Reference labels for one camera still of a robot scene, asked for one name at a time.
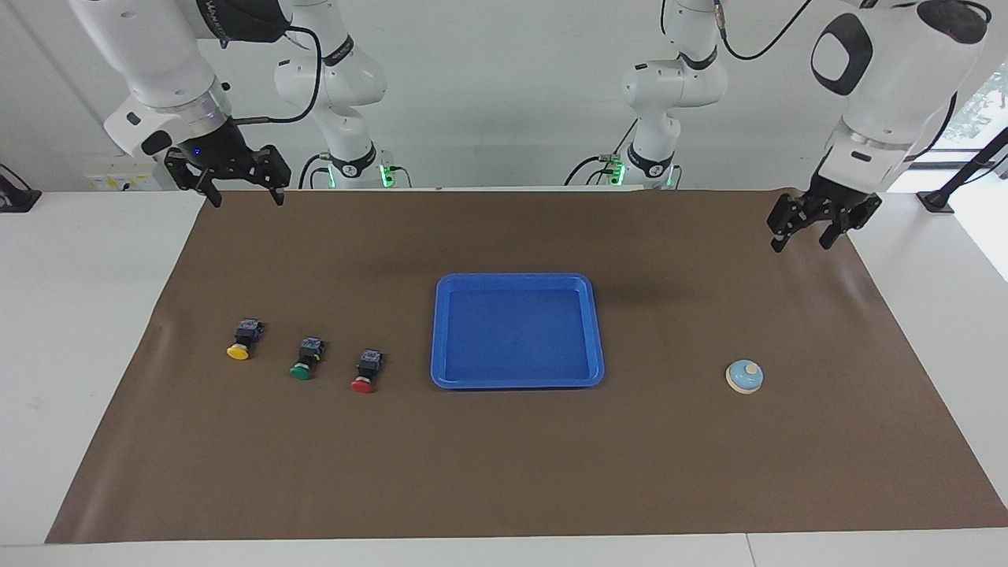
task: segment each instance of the brown mat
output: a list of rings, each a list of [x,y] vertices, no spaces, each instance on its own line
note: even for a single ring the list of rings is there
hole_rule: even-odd
[[[774,254],[775,198],[229,193],[46,541],[1008,526],[849,241]],[[434,286],[465,271],[586,274],[602,384],[434,386]],[[268,327],[237,362],[242,317]],[[330,350],[300,382],[309,334]],[[349,387],[365,347],[388,353],[370,395]],[[754,395],[725,382],[738,358],[767,372]]]

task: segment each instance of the window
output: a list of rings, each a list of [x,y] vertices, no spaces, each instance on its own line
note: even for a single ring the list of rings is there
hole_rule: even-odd
[[[921,156],[919,163],[926,166],[948,162],[951,167],[965,163],[1005,126],[1008,126],[1008,62],[1001,64],[953,116],[934,148]]]

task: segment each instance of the black stand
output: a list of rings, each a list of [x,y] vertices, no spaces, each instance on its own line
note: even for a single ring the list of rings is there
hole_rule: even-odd
[[[22,191],[0,176],[0,213],[27,213],[41,196],[41,191]]]
[[[1008,145],[1008,128],[1001,130],[1001,133],[994,136],[991,143],[984,146],[984,149],[981,149],[969,163],[963,165],[963,168],[949,180],[949,183],[941,186],[941,189],[929,193],[921,191],[917,194],[917,199],[920,200],[925,209],[932,213],[955,213],[956,211],[949,206],[949,198],[952,197],[952,194],[956,193],[957,189],[962,187],[1006,145]]]

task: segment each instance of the green indicator light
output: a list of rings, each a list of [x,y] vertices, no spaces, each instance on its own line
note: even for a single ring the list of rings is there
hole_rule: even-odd
[[[381,177],[382,177],[382,181],[384,182],[386,188],[389,188],[389,187],[392,187],[393,185],[395,185],[395,178],[392,177],[392,173],[389,171],[388,166],[386,166],[386,165],[382,165],[381,166]]]

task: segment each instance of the blue plastic tray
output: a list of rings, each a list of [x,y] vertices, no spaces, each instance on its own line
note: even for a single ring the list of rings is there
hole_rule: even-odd
[[[589,387],[605,365],[578,273],[453,273],[437,282],[430,376],[448,389]]]

